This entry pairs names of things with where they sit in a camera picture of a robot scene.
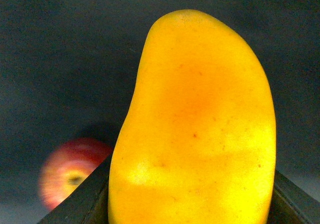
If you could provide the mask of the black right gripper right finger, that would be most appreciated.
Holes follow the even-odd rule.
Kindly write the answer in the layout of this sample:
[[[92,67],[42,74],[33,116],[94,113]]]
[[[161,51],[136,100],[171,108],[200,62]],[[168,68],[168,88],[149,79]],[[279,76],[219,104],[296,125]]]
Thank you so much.
[[[275,172],[268,222],[273,224],[320,224],[317,200],[279,171]]]

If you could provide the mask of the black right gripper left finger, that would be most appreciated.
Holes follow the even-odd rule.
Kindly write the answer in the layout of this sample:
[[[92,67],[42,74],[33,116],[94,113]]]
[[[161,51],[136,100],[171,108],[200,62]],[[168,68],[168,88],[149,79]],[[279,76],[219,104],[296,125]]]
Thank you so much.
[[[108,183],[111,156],[107,157],[61,204],[42,218],[40,224],[108,223]]]

